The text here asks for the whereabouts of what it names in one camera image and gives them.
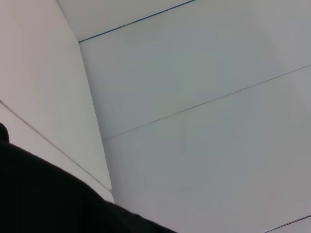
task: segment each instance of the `black cloth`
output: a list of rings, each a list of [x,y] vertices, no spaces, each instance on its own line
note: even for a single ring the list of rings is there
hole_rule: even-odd
[[[1,233],[171,233],[8,142],[0,124]]]

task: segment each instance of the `ceiling panel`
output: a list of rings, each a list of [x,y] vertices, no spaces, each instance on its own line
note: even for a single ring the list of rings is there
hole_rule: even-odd
[[[79,41],[187,2],[187,0],[56,1]]]
[[[310,77],[309,67],[107,140],[116,203],[180,233],[263,233],[309,215]]]
[[[195,1],[80,43],[102,136],[310,65],[310,8]]]

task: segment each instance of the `panel seam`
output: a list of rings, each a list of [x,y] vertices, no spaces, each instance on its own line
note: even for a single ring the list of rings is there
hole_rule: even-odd
[[[185,111],[187,111],[187,110],[190,110],[190,109],[193,109],[193,108],[199,107],[199,106],[204,105],[204,104],[211,103],[211,102],[213,102],[213,101],[215,101],[215,100],[219,100],[219,99],[221,99],[221,98],[224,98],[224,97],[227,97],[227,96],[230,96],[230,95],[236,94],[236,93],[238,93],[238,92],[240,92],[240,91],[244,91],[244,90],[246,90],[246,89],[249,89],[249,88],[255,87],[255,86],[257,86],[257,85],[261,85],[261,84],[263,84],[263,83],[266,83],[266,82],[272,81],[272,80],[274,80],[274,79],[281,78],[281,77],[283,77],[283,76],[285,76],[285,75],[288,75],[288,74],[291,74],[291,73],[297,72],[297,71],[299,71],[299,70],[302,70],[302,69],[304,69],[304,68],[308,68],[308,67],[311,67],[311,65],[307,65],[307,66],[301,67],[301,68],[299,68],[299,69],[295,69],[295,70],[293,70],[293,71],[290,71],[290,72],[287,72],[287,73],[285,73],[285,74],[282,74],[282,75],[276,76],[276,77],[274,77],[274,78],[267,79],[267,80],[264,80],[264,81],[262,81],[262,82],[260,82],[260,83],[256,83],[256,84],[254,84],[254,85],[251,85],[251,86],[245,87],[245,88],[240,89],[240,90],[238,90],[238,91],[234,91],[234,92],[231,92],[231,93],[229,93],[229,94],[226,94],[226,95],[223,95],[223,96],[217,97],[217,98],[215,98],[215,99],[209,100],[209,101],[207,101],[207,102],[200,103],[200,104],[198,104],[198,105],[196,105],[196,106],[194,106],[194,107],[190,107],[190,108],[187,108],[187,109],[181,110],[181,111],[179,111],[179,112],[176,112],[176,113],[170,114],[170,115],[165,116],[165,117],[162,117],[162,118],[160,118],[160,119],[158,119],[158,120],[154,120],[154,121],[151,121],[151,122],[149,122],[149,123],[146,123],[146,124],[143,124],[143,125],[140,125],[140,126],[134,127],[134,128],[132,128],[132,129],[126,130],[126,131],[124,131],[124,132],[122,132],[122,133],[118,133],[118,134],[116,134],[116,135],[114,135],[114,136],[111,136],[111,137],[108,137],[108,138],[104,138],[104,139],[103,139],[103,143],[104,143],[104,142],[106,142],[106,141],[108,141],[108,140],[110,140],[110,139],[112,139],[112,138],[114,138],[114,137],[121,136],[121,135],[123,135],[123,134],[125,134],[125,133],[128,133],[128,132],[132,131],[132,130],[136,130],[136,129],[140,128],[140,127],[143,127],[143,126],[146,126],[146,125],[149,125],[149,124],[155,123],[155,122],[157,122],[157,121],[160,121],[160,120],[163,120],[163,119],[166,119],[166,118],[172,117],[172,116],[174,116],[174,115],[177,115],[177,114],[179,114],[179,113],[185,112]]]
[[[131,25],[131,24],[133,24],[133,23],[137,23],[137,22],[140,22],[140,21],[142,21],[142,20],[145,20],[145,19],[147,19],[147,18],[150,18],[150,17],[153,17],[153,16],[157,16],[157,15],[159,15],[159,14],[162,14],[162,13],[164,13],[164,12],[170,11],[170,10],[175,9],[175,8],[177,8],[177,7],[180,7],[180,6],[186,5],[186,4],[188,4],[188,3],[190,3],[190,2],[193,2],[193,1],[196,1],[196,0],[190,0],[190,1],[187,1],[187,2],[185,2],[185,3],[183,3],[183,4],[180,4],[180,5],[177,5],[177,6],[171,7],[171,8],[169,8],[169,9],[166,9],[166,10],[164,10],[164,11],[160,11],[160,12],[158,12],[158,13],[155,13],[155,14],[153,14],[153,15],[150,15],[150,16],[147,16],[147,17],[144,17],[144,18],[138,19],[138,20],[133,21],[133,22],[131,22],[131,23],[124,24],[124,25],[122,25],[122,26],[116,27],[116,28],[111,29],[111,30],[109,30],[109,31],[106,31],[106,32],[104,32],[104,33],[100,33],[100,34],[97,34],[97,35],[91,36],[91,37],[89,37],[89,38],[86,38],[86,39],[84,39],[84,40],[79,41],[79,43],[82,43],[82,42],[84,42],[84,41],[87,41],[87,40],[93,39],[93,38],[95,38],[95,37],[97,37],[97,36],[100,36],[100,35],[107,34],[107,33],[109,33],[109,32],[113,32],[113,31],[115,31],[115,30],[117,30],[117,29],[124,28],[124,27],[129,26],[129,25]]]

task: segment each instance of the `black fabric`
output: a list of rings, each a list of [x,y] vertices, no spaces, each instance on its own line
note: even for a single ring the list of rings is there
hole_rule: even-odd
[[[2,138],[1,233],[173,232],[103,200],[79,179]]]
[[[0,123],[0,140],[9,142],[9,133],[6,127]]]

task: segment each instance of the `white surface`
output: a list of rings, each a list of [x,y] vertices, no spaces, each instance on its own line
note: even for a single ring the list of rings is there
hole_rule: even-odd
[[[181,233],[310,214],[311,67],[104,143],[115,202]]]
[[[187,0],[56,1],[79,41],[187,2]]]
[[[54,0],[0,2],[0,100],[111,189],[78,42]]]
[[[276,229],[269,233],[310,233],[311,232],[311,217],[295,222],[288,226]]]
[[[311,64],[309,0],[198,0],[81,43],[103,138]]]
[[[111,193],[90,175],[59,152],[44,138],[0,104],[0,122],[8,129],[10,142],[42,159],[54,164],[88,184],[103,199],[114,202]]]

